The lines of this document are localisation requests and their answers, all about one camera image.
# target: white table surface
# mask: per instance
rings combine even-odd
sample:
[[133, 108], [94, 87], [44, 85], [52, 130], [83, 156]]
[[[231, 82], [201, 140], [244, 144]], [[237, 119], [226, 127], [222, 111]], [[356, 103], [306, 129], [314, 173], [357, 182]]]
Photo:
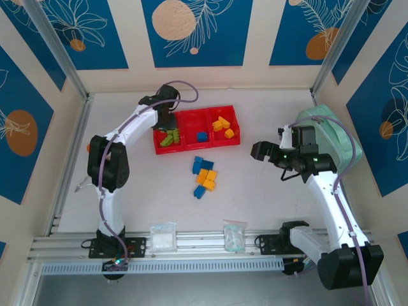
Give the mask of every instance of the white table surface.
[[[182, 91], [191, 99], [192, 91]], [[115, 129], [153, 92], [96, 94], [82, 140], [59, 232], [95, 232], [99, 224], [98, 199], [93, 186], [74, 193], [86, 176], [86, 146], [94, 135]], [[281, 182], [282, 170], [254, 160], [252, 145], [261, 140], [279, 143], [277, 129], [292, 123], [298, 113], [313, 107], [307, 90], [204, 90], [195, 104], [179, 110], [233, 105], [241, 129], [239, 146], [194, 150], [157, 156], [152, 131], [127, 148], [130, 178], [123, 187], [126, 231], [148, 231], [150, 224], [176, 222], [177, 231], [222, 230], [222, 220], [248, 223], [250, 230], [279, 229], [282, 222], [307, 221], [324, 228], [320, 209], [301, 178]], [[197, 186], [191, 172], [194, 156], [215, 162], [215, 191], [202, 199], [193, 196]]]

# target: orange circle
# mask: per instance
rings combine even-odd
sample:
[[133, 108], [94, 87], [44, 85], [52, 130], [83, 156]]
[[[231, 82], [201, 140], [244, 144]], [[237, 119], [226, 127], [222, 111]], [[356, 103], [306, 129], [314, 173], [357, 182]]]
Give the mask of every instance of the orange circle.
[[198, 49], [197, 48], [191, 48], [190, 53], [193, 54], [193, 55], [196, 55], [196, 54], [198, 54]]
[[163, 1], [152, 14], [153, 28], [164, 40], [182, 40], [196, 29], [196, 17], [180, 0]]
[[394, 130], [393, 125], [392, 125], [390, 122], [388, 122], [388, 121], [383, 122], [383, 123], [380, 125], [380, 135], [381, 135], [381, 137], [383, 137], [385, 140], [390, 139], [391, 136], [393, 136], [393, 130]]
[[19, 156], [30, 156], [38, 140], [37, 123], [34, 117], [25, 110], [15, 110], [7, 116], [7, 144]]
[[331, 27], [324, 33], [318, 33], [313, 36], [307, 44], [306, 56], [313, 60], [324, 59], [338, 31], [339, 29], [337, 27]]
[[82, 40], [78, 40], [76, 38], [71, 40], [69, 45], [71, 46], [72, 49], [78, 52], [82, 52], [86, 48], [85, 43]]

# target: small plastic bag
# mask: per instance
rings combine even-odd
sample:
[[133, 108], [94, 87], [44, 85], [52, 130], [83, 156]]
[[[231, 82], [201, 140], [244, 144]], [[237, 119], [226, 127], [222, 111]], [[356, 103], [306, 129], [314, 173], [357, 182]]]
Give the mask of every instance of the small plastic bag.
[[228, 252], [245, 251], [246, 222], [224, 220], [225, 250]]
[[150, 225], [150, 251], [151, 253], [177, 252], [175, 223]]

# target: cable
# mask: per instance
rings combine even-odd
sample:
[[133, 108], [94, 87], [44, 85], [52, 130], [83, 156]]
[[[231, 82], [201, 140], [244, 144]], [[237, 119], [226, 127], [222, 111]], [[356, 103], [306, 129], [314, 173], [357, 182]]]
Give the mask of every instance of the cable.
[[[103, 154], [102, 154], [101, 164], [99, 166], [99, 175], [98, 175], [98, 189], [101, 192], [101, 198], [99, 199], [99, 214], [101, 216], [102, 222], [105, 225], [106, 229], [112, 234], [112, 236], [114, 236], [119, 241], [119, 243], [121, 244], [121, 246], [124, 249], [124, 261], [123, 261], [123, 263], [121, 263], [121, 265], [126, 265], [128, 263], [128, 248], [126, 247], [126, 244], [121, 239], [121, 237], [119, 237], [113, 231], [113, 229], [111, 229], [111, 227], [109, 227], [109, 225], [108, 225], [108, 223], [107, 223], [107, 221], [105, 219], [105, 216], [103, 214], [103, 199], [105, 198], [105, 190], [103, 190], [103, 188], [102, 188], [102, 176], [103, 176], [103, 168], [105, 167], [105, 160], [106, 160], [106, 157], [108, 155], [109, 149], [110, 149], [112, 143], [115, 141], [115, 139], [126, 128], [126, 126], [128, 126], [131, 122], [133, 122], [142, 113], [146, 112], [147, 110], [150, 110], [151, 108], [154, 108], [157, 105], [163, 104], [163, 103], [170, 103], [170, 102], [194, 103], [195, 101], [198, 100], [198, 90], [194, 85], [190, 84], [189, 82], [181, 81], [181, 80], [174, 80], [174, 81], [171, 81], [171, 82], [167, 82], [167, 83], [165, 83], [165, 85], [170, 85], [170, 84], [174, 84], [174, 83], [182, 83], [182, 84], [186, 84], [186, 85], [190, 86], [193, 89], [193, 91], [196, 93], [196, 97], [193, 100], [168, 99], [168, 100], [158, 101], [158, 102], [153, 103], [153, 104], [151, 104], [149, 106], [146, 106], [143, 110], [140, 111], [140, 113], [134, 114], [125, 123], [123, 123], [123, 125], [118, 129], [117, 134], [114, 134], [114, 136], [110, 139], [110, 141], [106, 145], [105, 150], [103, 151]], [[116, 270], [119, 270], [119, 269], [120, 269], [120, 267], [118, 265], [118, 266], [111, 267], [108, 271], [116, 271]]]
[[[315, 115], [315, 116], [310, 116], [310, 117], [300, 119], [300, 120], [296, 121], [295, 123], [292, 123], [291, 125], [289, 125], [289, 128], [291, 128], [291, 127], [293, 127], [293, 126], [295, 126], [295, 125], [297, 125], [299, 123], [302, 123], [304, 121], [311, 120], [311, 119], [318, 119], [318, 118], [326, 119], [326, 120], [329, 120], [329, 121], [332, 121], [332, 122], [336, 123], [338, 126], [340, 126], [346, 132], [346, 134], [349, 137], [350, 142], [351, 142], [351, 147], [352, 147], [352, 150], [353, 150], [353, 154], [351, 156], [350, 163], [347, 165], [347, 167], [344, 169], [344, 171], [337, 176], [336, 181], [333, 184], [333, 193], [334, 193], [334, 197], [336, 199], [337, 205], [339, 206], [339, 208], [340, 208], [340, 210], [342, 212], [344, 220], [346, 220], [347, 227], [349, 228], [350, 233], [354, 233], [353, 225], [351, 224], [349, 216], [347, 215], [347, 212], [344, 209], [343, 203], [341, 202], [340, 197], [339, 197], [338, 193], [336, 192], [337, 188], [339, 186], [339, 182], [341, 181], [343, 176], [347, 172], [350, 171], [351, 167], [353, 167], [354, 161], [356, 160], [356, 145], [354, 143], [354, 138], [351, 135], [350, 131], [343, 125], [343, 123], [341, 123], [341, 122], [339, 122], [339, 121], [337, 121], [337, 120], [335, 120], [335, 119], [333, 119], [333, 118], [331, 118], [329, 116], [323, 116], [323, 115]], [[353, 239], [354, 246], [356, 247], [358, 261], [360, 262], [361, 278], [363, 279], [365, 305], [368, 305], [369, 304], [369, 301], [368, 301], [368, 284], [367, 284], [367, 274], [366, 274], [366, 271], [365, 271], [363, 254], [361, 253], [361, 248], [360, 248], [360, 245], [358, 244], [358, 240], [357, 240], [356, 235], [351, 236], [351, 238]]]

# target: red tray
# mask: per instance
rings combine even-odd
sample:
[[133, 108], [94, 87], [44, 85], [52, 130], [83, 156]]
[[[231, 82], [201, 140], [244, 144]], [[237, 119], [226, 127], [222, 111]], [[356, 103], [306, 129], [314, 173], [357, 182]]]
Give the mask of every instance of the red tray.
[[[167, 133], [154, 130], [153, 142], [157, 155], [240, 144], [240, 126], [232, 105], [200, 108], [198, 110], [182, 110], [174, 114], [180, 133], [180, 143], [172, 143], [168, 147], [162, 147], [160, 143], [167, 137]], [[224, 136], [226, 129], [218, 132], [214, 132], [212, 129], [212, 123], [218, 120], [218, 116], [226, 119], [231, 124], [229, 128], [234, 131], [232, 138], [228, 139]], [[207, 142], [198, 142], [197, 133], [199, 132], [207, 133]]]

